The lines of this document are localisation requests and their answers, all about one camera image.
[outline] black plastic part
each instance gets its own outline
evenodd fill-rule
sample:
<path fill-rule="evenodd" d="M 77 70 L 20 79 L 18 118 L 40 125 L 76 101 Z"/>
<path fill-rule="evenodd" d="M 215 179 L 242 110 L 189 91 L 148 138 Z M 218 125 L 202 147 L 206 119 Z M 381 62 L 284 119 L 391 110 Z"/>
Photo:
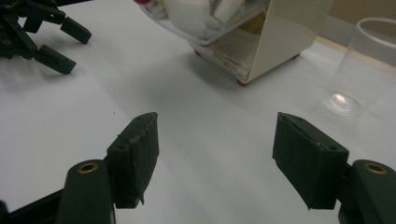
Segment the black plastic part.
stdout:
<path fill-rule="evenodd" d="M 56 0 L 56 3 L 58 4 L 58 7 L 61 6 L 67 6 L 75 3 L 82 3 L 82 2 L 88 2 L 91 0 Z"/>
<path fill-rule="evenodd" d="M 66 178 L 56 224 L 115 223 L 110 181 L 104 161 L 72 167 Z"/>
<path fill-rule="evenodd" d="M 14 212 L 10 213 L 13 224 L 35 223 L 50 224 L 54 223 L 58 212 L 59 201 L 62 191 L 58 190 L 38 201 L 30 203 Z"/>
<path fill-rule="evenodd" d="M 364 223 L 396 223 L 396 173 L 375 161 L 355 161 L 349 182 Z"/>
<path fill-rule="evenodd" d="M 35 60 L 62 74 L 70 74 L 76 65 L 74 61 L 46 45 L 35 54 Z"/>
<path fill-rule="evenodd" d="M 33 17 L 28 17 L 26 18 L 25 24 L 23 25 L 23 30 L 35 34 L 40 29 L 42 23 L 43 23 L 42 20 L 37 20 Z"/>
<path fill-rule="evenodd" d="M 1 224 L 11 223 L 11 218 L 9 216 L 7 206 L 2 201 L 0 201 L 0 223 Z"/>
<path fill-rule="evenodd" d="M 80 25 L 78 22 L 73 21 L 69 17 L 64 19 L 64 23 L 61 26 L 61 30 L 73 36 L 76 40 L 78 40 L 83 44 L 88 43 L 88 41 L 92 36 L 91 32 L 88 29 Z"/>
<path fill-rule="evenodd" d="M 304 119 L 278 113 L 273 158 L 308 208 L 334 209 L 348 150 Z"/>
<path fill-rule="evenodd" d="M 157 113 L 136 117 L 107 149 L 107 162 L 117 208 L 144 203 L 159 155 Z"/>

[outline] screw hole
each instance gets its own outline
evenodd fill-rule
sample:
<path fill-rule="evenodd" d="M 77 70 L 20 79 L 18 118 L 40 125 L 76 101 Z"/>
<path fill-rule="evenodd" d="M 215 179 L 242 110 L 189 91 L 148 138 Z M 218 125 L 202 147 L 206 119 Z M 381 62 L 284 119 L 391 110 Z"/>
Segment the screw hole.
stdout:
<path fill-rule="evenodd" d="M 98 167 L 99 167 L 99 165 L 97 163 L 90 162 L 90 163 L 81 165 L 78 168 L 78 172 L 80 174 L 87 174 L 87 173 L 90 173 L 90 172 L 96 170 Z"/>
<path fill-rule="evenodd" d="M 366 163 L 366 164 L 364 164 L 364 166 L 366 167 L 366 169 L 368 171 L 373 172 L 378 175 L 384 175 L 388 172 L 387 169 L 385 169 L 383 166 L 381 166 L 379 164 Z"/>

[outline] white container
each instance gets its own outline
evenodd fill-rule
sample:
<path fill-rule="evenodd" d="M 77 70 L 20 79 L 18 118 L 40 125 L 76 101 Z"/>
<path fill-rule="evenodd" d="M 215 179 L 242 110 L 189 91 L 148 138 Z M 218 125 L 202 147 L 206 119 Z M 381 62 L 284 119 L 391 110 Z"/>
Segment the white container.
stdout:
<path fill-rule="evenodd" d="M 243 1 L 226 0 L 222 3 L 219 0 L 164 0 L 168 18 L 161 20 L 152 14 L 153 10 L 148 5 L 139 6 L 165 29 L 205 46 L 261 13 L 270 0 Z"/>
<path fill-rule="evenodd" d="M 219 6 L 216 8 L 215 18 L 223 23 L 227 23 L 231 16 L 244 3 L 245 0 L 221 0 Z"/>

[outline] white table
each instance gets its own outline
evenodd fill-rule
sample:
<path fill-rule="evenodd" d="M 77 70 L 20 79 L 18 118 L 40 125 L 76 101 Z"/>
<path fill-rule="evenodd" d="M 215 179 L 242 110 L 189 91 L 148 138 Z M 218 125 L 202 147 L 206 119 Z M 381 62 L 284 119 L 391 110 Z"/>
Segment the white table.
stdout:
<path fill-rule="evenodd" d="M 338 223 L 337 208 L 308 211 L 277 169 L 278 111 L 307 119 L 344 145 L 349 162 L 396 168 L 395 89 L 351 132 L 312 110 L 341 61 L 336 49 L 316 42 L 240 87 L 132 0 L 62 10 L 92 32 L 89 44 L 47 24 L 32 38 L 76 61 L 72 74 L 0 59 L 0 199 L 10 211 L 61 189 L 70 167 L 102 159 L 132 118 L 151 111 L 159 113 L 158 164 L 146 204 L 117 210 L 118 223 Z"/>

